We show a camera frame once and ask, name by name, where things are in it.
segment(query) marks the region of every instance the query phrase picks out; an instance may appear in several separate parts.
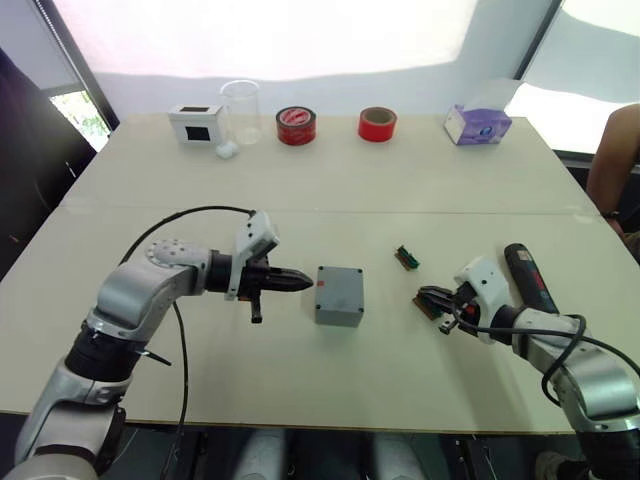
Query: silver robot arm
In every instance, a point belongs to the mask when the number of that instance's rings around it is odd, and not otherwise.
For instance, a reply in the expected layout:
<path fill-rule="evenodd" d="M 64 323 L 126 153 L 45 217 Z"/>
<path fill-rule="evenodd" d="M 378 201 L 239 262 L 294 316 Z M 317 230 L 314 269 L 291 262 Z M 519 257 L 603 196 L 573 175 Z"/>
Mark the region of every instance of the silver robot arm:
<path fill-rule="evenodd" d="M 113 271 L 27 418 L 16 443 L 17 467 L 6 479 L 88 480 L 104 472 L 115 457 L 125 421 L 118 404 L 136 362 L 147 356 L 168 364 L 146 345 L 176 299 L 205 290 L 247 299 L 252 322 L 259 323 L 261 290 L 312 285 L 301 272 L 269 267 L 266 255 L 278 243 L 266 213 L 257 212 L 237 233 L 232 255 L 166 240 Z"/>
<path fill-rule="evenodd" d="M 478 328 L 553 330 L 569 335 L 578 331 L 579 320 L 572 316 L 510 306 L 507 281 L 486 258 L 473 260 L 454 278 L 455 292 L 423 287 L 418 293 L 431 305 L 455 313 L 453 320 L 443 321 L 443 333 L 457 326 L 485 343 L 510 345 L 516 355 L 545 373 L 571 338 Z M 588 330 L 583 337 L 592 338 Z M 599 346 L 580 341 L 549 380 L 576 431 L 592 477 L 639 479 L 640 394 L 619 362 Z"/>

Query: tabletop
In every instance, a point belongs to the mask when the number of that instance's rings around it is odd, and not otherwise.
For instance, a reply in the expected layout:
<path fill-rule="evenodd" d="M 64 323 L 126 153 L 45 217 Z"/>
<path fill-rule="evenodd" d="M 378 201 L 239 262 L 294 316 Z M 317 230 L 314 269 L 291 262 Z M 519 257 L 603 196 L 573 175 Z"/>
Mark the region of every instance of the tabletop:
<path fill-rule="evenodd" d="M 31 409 L 103 279 L 146 227 L 173 211 L 84 204 L 60 207 L 50 216 L 0 284 L 0 409 Z M 319 265 L 364 269 L 364 317 L 357 328 L 315 324 L 314 288 L 265 292 L 262 325 L 250 323 L 248 304 L 226 302 L 220 294 L 179 300 L 191 367 L 188 422 L 570 431 L 562 411 L 540 391 L 541 375 L 508 347 L 485 345 L 459 330 L 444 336 L 411 302 L 421 285 L 453 287 L 453 275 L 478 255 L 499 261 L 509 278 L 502 250 L 511 242 L 531 250 L 562 312 L 583 314 L 594 336 L 639 356 L 640 269 L 596 216 L 270 216 L 281 238 L 270 254 L 272 265 L 312 278 Z M 180 237 L 228 253 L 243 221 L 228 212 L 198 213 L 166 225 L 149 241 Z M 394 258 L 400 244 L 421 262 L 417 270 L 405 271 Z M 123 402 L 129 419 L 177 420 L 179 344 L 176 320 L 168 313 L 149 348 L 175 363 L 138 363 Z"/>
<path fill-rule="evenodd" d="M 288 211 L 591 213 L 596 210 L 524 118 L 498 145 L 455 146 L 444 116 L 402 116 L 387 143 L 357 119 L 320 117 L 317 138 L 291 147 L 264 117 L 263 138 L 222 160 L 180 144 L 166 114 L 124 121 L 64 205 L 188 208 L 211 203 Z"/>

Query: clear beaker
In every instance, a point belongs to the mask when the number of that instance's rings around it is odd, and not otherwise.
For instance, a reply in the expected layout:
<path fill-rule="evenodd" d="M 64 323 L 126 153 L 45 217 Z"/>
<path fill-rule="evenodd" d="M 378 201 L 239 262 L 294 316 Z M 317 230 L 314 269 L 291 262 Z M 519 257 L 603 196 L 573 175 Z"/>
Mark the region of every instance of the clear beaker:
<path fill-rule="evenodd" d="M 234 80 L 220 89 L 227 112 L 230 133 L 241 145 L 256 143 L 262 135 L 258 92 L 260 86 L 251 80 Z"/>

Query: small white box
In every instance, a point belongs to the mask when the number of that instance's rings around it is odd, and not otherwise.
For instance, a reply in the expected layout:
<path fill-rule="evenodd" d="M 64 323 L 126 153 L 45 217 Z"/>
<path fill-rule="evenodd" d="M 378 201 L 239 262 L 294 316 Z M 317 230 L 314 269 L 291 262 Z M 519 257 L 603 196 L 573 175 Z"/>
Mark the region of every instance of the small white box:
<path fill-rule="evenodd" d="M 177 105 L 169 111 L 169 121 L 182 143 L 220 145 L 224 143 L 220 105 Z"/>

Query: red tape roll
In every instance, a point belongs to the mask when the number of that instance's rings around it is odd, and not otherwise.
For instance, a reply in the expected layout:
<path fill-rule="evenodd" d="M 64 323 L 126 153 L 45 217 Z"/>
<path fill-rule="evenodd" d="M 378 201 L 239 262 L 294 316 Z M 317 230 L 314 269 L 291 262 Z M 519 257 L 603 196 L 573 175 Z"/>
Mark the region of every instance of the red tape roll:
<path fill-rule="evenodd" d="M 384 107 L 365 108 L 360 112 L 358 135 L 369 142 L 386 142 L 393 136 L 398 116 Z"/>
<path fill-rule="evenodd" d="M 305 107 L 287 107 L 276 114 L 278 138 L 287 145 L 304 145 L 316 138 L 316 114 Z"/>

